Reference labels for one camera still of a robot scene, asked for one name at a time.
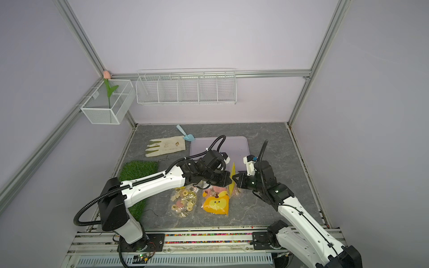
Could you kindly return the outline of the clear ziploc bag of cookies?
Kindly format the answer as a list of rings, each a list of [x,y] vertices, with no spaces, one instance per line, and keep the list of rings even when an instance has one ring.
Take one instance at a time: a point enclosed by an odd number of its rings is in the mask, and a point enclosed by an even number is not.
[[[234,175],[236,175],[236,165],[235,165],[235,163],[232,163],[232,167],[230,170],[231,184],[228,186],[228,193],[229,193],[230,198],[238,197],[240,195],[240,190],[237,187],[236,182],[233,180]]]

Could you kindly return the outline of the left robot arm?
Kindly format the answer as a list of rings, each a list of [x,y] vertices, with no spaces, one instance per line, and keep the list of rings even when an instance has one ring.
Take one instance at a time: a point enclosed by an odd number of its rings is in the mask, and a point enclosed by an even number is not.
[[[173,162],[165,171],[140,179],[107,181],[100,194],[74,216],[76,226],[99,224],[103,231],[113,231],[128,244],[147,241],[147,235],[129,208],[153,195],[182,186],[219,186],[231,184],[226,165],[229,156],[222,153],[226,136],[217,137],[206,151],[183,157]]]

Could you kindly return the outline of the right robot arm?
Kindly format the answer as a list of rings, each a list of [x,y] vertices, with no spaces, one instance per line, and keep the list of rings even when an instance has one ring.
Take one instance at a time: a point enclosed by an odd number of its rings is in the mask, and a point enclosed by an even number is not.
[[[257,157],[245,157],[246,172],[232,179],[238,188],[251,190],[284,217],[267,228],[272,246],[287,249],[309,268],[362,267],[359,251],[332,237],[305,210],[295,194],[277,181],[273,168],[263,159],[267,144],[265,140]]]

